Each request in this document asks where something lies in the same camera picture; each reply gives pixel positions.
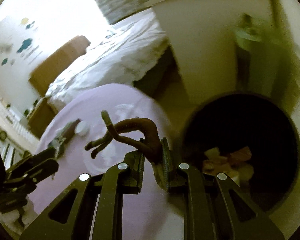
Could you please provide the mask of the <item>lilac tablecloth round table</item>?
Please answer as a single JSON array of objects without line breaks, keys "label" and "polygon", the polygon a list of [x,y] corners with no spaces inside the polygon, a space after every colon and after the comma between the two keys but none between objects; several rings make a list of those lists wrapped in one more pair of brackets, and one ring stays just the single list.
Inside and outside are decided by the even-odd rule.
[{"label": "lilac tablecloth round table", "polygon": [[[101,138],[106,126],[101,112],[107,111],[113,123],[130,118],[148,118],[157,126],[159,137],[171,140],[170,121],[160,106],[136,88],[122,84],[103,85],[80,94],[68,103],[43,133],[37,152],[45,150],[57,132],[68,122],[80,119],[89,128],[86,135],[74,135],[58,159],[58,172],[40,182],[30,194],[35,213],[41,213],[71,182],[86,172],[102,174],[123,161],[132,147],[112,141],[96,158],[85,145]],[[183,214],[168,201],[167,193],[154,178],[153,169],[145,162],[143,186],[138,195],[123,198],[123,239],[183,239]]]}]

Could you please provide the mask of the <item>wooden bed footboard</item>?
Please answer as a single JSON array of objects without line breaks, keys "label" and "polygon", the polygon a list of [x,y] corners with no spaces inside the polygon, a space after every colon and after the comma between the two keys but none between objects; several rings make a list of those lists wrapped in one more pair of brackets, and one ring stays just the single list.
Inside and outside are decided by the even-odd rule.
[{"label": "wooden bed footboard", "polygon": [[27,118],[27,124],[30,132],[38,139],[56,116],[45,96],[49,85],[70,64],[84,55],[89,46],[90,41],[85,36],[76,36],[52,53],[30,73],[29,83],[42,98]]}]

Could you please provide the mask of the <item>bed with white duvet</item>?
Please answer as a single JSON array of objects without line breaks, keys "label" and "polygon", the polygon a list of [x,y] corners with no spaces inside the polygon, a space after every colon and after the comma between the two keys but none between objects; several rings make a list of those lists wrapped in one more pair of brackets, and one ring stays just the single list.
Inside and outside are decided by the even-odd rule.
[{"label": "bed with white duvet", "polygon": [[147,9],[120,27],[108,29],[98,45],[58,74],[45,97],[59,112],[79,94],[109,83],[133,85],[155,67],[168,48],[165,32],[153,10]]}]

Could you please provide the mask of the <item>white round cap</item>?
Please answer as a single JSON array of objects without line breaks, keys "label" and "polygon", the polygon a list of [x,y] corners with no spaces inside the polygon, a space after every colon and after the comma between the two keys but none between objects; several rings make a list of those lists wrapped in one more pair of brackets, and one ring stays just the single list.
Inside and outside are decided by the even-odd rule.
[{"label": "white round cap", "polygon": [[89,132],[89,124],[86,121],[81,121],[75,127],[75,134],[81,137],[87,135]]}]

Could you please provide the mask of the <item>black round trash bin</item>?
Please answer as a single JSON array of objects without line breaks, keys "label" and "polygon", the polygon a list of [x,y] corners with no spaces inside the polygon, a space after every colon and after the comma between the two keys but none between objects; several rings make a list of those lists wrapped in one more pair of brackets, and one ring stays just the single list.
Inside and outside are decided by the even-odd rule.
[{"label": "black round trash bin", "polygon": [[290,116],[256,93],[228,93],[199,105],[189,117],[180,146],[182,161],[201,169],[205,152],[226,156],[248,147],[254,174],[252,200],[267,213],[291,193],[300,171],[300,139]]}]

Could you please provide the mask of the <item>white bedside cabinet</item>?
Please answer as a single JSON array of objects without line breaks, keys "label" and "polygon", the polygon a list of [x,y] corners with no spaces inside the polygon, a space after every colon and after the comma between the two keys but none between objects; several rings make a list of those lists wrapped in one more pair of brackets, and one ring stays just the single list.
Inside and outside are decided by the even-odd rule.
[{"label": "white bedside cabinet", "polygon": [[243,14],[271,26],[270,0],[151,0],[190,103],[198,105],[236,85],[234,29]]}]

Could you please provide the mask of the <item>crumpled grey tissue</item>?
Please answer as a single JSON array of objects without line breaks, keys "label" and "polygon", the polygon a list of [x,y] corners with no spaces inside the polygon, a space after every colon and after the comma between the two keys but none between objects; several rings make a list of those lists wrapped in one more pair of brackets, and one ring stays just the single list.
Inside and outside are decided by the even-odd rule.
[{"label": "crumpled grey tissue", "polygon": [[55,159],[58,159],[64,153],[66,144],[74,136],[75,128],[80,122],[81,119],[70,121],[63,128],[57,130],[56,136],[48,144],[49,148],[55,149]]}]

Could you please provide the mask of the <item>green slim appliance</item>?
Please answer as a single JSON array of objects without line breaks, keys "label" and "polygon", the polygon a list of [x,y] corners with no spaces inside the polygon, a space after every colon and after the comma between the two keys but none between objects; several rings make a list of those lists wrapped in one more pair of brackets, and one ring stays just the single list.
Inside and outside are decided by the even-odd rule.
[{"label": "green slim appliance", "polygon": [[243,14],[234,35],[236,89],[279,100],[290,74],[288,48],[280,33],[259,18]]}]

